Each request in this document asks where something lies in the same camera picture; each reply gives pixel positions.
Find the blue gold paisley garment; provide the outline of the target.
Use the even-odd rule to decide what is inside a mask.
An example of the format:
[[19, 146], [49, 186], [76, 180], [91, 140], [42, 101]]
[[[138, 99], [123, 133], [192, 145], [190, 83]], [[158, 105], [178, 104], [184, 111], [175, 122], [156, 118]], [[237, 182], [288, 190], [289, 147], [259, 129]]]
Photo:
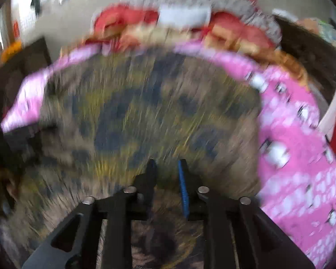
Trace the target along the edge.
[[258, 91], [211, 62], [149, 49], [97, 54], [57, 71], [35, 137], [20, 145], [24, 175], [0, 243], [20, 268], [87, 195], [130, 185], [158, 166], [152, 214], [132, 225], [134, 268], [203, 268], [203, 232], [181, 212], [178, 160], [238, 199], [260, 189]]

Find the floral white pillow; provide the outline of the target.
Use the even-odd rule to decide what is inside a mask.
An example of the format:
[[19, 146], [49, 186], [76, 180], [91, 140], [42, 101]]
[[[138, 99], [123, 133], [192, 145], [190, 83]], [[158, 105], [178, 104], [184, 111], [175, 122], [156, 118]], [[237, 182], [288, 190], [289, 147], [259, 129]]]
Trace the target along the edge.
[[[229, 12], [238, 17], [246, 25], [260, 28], [275, 44], [275, 48], [281, 41], [280, 27], [274, 18], [262, 12], [253, 0], [119, 0], [118, 4], [128, 4], [133, 7], [157, 10], [162, 5], [206, 6], [211, 8], [211, 16], [215, 12]], [[203, 27], [183, 30], [192, 29], [196, 32]]]

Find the red ruffled cushion left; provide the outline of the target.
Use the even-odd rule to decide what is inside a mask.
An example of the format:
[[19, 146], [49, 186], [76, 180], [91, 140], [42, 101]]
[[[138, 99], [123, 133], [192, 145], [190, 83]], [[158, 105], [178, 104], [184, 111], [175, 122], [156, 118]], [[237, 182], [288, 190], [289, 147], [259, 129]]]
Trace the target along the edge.
[[93, 19], [93, 37], [103, 39], [120, 33], [127, 26], [156, 24], [158, 10], [133, 7], [128, 4], [113, 4], [102, 10]]

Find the dark carved wooden headboard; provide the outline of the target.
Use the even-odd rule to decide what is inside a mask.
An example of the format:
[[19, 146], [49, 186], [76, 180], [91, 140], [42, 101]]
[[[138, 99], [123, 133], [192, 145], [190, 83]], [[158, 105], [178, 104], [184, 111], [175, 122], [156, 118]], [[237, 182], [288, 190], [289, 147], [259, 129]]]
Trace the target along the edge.
[[306, 68], [309, 81], [331, 103], [336, 91], [336, 47], [285, 18], [274, 19], [281, 29], [282, 50]]

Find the orange yellow box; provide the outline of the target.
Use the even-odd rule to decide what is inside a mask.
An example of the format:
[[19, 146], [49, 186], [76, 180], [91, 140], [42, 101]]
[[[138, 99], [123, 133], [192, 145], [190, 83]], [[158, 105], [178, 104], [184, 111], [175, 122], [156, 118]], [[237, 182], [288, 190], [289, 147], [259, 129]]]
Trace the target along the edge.
[[17, 54], [21, 50], [22, 50], [22, 42], [15, 41], [2, 52], [1, 61], [3, 63], [7, 62], [7, 60], [9, 60], [11, 57], [13, 57], [15, 54]]

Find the dark wooden side furniture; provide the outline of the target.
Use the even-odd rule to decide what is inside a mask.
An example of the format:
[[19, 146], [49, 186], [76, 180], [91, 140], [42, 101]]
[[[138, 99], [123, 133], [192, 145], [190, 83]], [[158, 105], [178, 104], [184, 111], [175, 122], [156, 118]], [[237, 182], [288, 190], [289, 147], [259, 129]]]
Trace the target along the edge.
[[40, 37], [0, 67], [0, 122], [13, 107], [24, 78], [51, 63], [46, 39]]

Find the pink penguin bedsheet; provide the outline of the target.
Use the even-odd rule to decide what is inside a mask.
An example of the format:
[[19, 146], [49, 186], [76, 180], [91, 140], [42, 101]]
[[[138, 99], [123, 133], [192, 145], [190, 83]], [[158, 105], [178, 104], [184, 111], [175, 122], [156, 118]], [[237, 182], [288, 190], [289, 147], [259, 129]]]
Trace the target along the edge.
[[[313, 264], [323, 268], [336, 245], [336, 157], [317, 129], [319, 110], [313, 96], [280, 66], [264, 66], [246, 55], [205, 49], [197, 43], [150, 49], [211, 62], [258, 91], [257, 174], [261, 186], [252, 196]], [[53, 74], [97, 54], [115, 53], [99, 45], [76, 49], [37, 73], [42, 85], [29, 78], [22, 89], [40, 92], [37, 102], [41, 112], [45, 88]]]

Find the white folded cloth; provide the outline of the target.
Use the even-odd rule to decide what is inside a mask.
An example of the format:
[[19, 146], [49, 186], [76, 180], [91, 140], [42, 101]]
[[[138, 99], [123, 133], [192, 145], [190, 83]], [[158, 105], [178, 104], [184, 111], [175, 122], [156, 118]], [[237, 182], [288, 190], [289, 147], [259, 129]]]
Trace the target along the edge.
[[206, 6], [162, 5], [157, 24], [175, 29], [199, 28], [209, 24], [211, 8]]

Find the red cushion right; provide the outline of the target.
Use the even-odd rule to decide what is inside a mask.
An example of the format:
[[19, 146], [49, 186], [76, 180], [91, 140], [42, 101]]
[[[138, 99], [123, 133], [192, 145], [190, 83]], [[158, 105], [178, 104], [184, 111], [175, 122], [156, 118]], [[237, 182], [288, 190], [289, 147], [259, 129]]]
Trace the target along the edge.
[[202, 39], [207, 46], [223, 50], [238, 50], [240, 46], [275, 48], [264, 31], [246, 25], [229, 12], [213, 13], [209, 25], [203, 28]]

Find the dark garment hanging on wall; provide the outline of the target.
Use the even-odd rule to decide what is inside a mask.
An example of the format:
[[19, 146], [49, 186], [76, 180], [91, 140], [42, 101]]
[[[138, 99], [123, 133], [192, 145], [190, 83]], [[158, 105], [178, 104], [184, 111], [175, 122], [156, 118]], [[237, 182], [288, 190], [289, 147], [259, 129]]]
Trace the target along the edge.
[[39, 17], [42, 12], [41, 0], [31, 0], [30, 7], [34, 10], [36, 17]]

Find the cream red patterned blanket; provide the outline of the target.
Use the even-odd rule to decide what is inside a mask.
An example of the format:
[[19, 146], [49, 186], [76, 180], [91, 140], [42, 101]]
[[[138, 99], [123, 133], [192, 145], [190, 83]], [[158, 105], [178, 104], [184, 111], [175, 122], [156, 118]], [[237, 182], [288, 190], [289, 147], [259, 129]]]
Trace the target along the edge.
[[[72, 43], [69, 46], [62, 47], [60, 50], [60, 57], [70, 54], [74, 49], [83, 47], [88, 44], [102, 43], [108, 44], [112, 51], [123, 52], [127, 49], [139, 46], [164, 46], [173, 47], [178, 44], [198, 41], [202, 43], [204, 48], [213, 50], [223, 50], [216, 47], [207, 46], [203, 39], [203, 28], [194, 32], [189, 30], [178, 30], [170, 27], [158, 26], [156, 24], [137, 24], [134, 26], [127, 26], [120, 33], [110, 35], [103, 39], [93, 37], [89, 34]], [[253, 60], [267, 66], [269, 64], [278, 65], [283, 70], [287, 71], [292, 79], [299, 83], [299, 86], [308, 87], [308, 73], [304, 66], [298, 62], [293, 56], [281, 50], [272, 49], [258, 49], [258, 47], [240, 46], [238, 50], [224, 50], [241, 53], [250, 56]]]

